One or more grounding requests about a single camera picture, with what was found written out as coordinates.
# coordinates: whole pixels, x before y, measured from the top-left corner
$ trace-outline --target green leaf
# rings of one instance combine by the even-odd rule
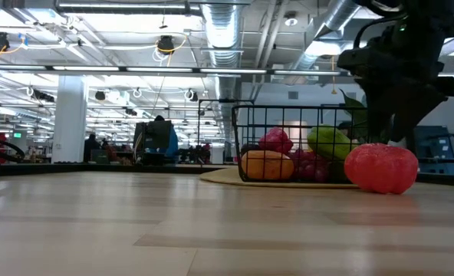
[[[358,100],[354,100],[350,97],[348,97],[343,90],[341,90],[341,93],[343,94],[344,97],[344,106],[349,107],[349,108],[365,108],[365,106],[359,102]],[[358,124],[364,121],[367,121],[367,109],[365,110],[345,110],[344,111],[346,114],[348,114],[350,117],[353,117],[353,124]]]
[[[365,108],[365,106],[358,100],[354,100],[348,97],[343,90],[341,93],[344,97],[344,106],[345,107],[356,107],[356,108]],[[353,129],[352,129],[352,139],[367,138],[368,135],[368,124],[367,124],[367,109],[365,110],[344,110],[346,114],[352,117]]]

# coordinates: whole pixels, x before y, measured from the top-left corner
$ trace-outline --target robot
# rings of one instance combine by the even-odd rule
[[[392,120],[390,141],[399,142],[448,97],[454,77],[439,77],[446,38],[454,37],[454,0],[354,0],[383,16],[365,25],[354,48],[337,66],[348,70],[367,96],[368,130],[379,135]],[[395,21],[380,37],[359,48],[371,25]]]

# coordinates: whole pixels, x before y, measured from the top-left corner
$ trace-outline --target wooden tabletop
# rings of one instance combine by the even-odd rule
[[[0,177],[0,275],[454,275],[454,187],[404,195],[195,175]]]

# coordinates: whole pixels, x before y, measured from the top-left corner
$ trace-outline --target black wire basket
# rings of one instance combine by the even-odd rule
[[[345,183],[344,159],[367,143],[362,107],[240,105],[232,108],[239,175],[245,182]]]

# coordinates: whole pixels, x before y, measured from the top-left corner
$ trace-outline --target pillar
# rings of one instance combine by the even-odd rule
[[[58,78],[51,162],[82,162],[88,87],[79,76]]]

